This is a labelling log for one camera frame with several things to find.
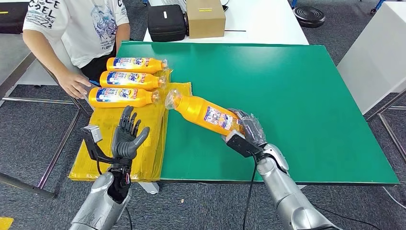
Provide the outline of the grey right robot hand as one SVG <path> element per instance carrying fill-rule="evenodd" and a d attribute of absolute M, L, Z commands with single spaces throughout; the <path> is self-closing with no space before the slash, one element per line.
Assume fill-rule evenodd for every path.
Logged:
<path fill-rule="evenodd" d="M 253 114 L 234 108 L 229 108 L 228 110 L 233 112 L 241 121 L 245 139 L 249 143 L 261 147 L 268 143 L 260 122 Z"/>

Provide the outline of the person's right hand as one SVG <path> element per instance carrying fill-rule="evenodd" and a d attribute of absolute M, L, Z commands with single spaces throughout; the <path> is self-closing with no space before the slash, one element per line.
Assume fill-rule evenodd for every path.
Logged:
<path fill-rule="evenodd" d="M 76 99 L 85 99 L 87 88 L 91 87 L 88 79 L 69 70 L 56 74 L 56 79 L 63 90 Z"/>

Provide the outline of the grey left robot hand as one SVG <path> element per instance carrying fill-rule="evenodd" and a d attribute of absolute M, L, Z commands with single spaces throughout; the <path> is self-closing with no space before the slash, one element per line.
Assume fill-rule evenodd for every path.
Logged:
<path fill-rule="evenodd" d="M 138 134 L 141 120 L 135 121 L 137 113 L 133 113 L 133 106 L 126 106 L 120 117 L 112 140 L 112 154 L 115 158 L 134 159 L 137 149 L 149 135 L 150 127 L 146 126 Z"/>

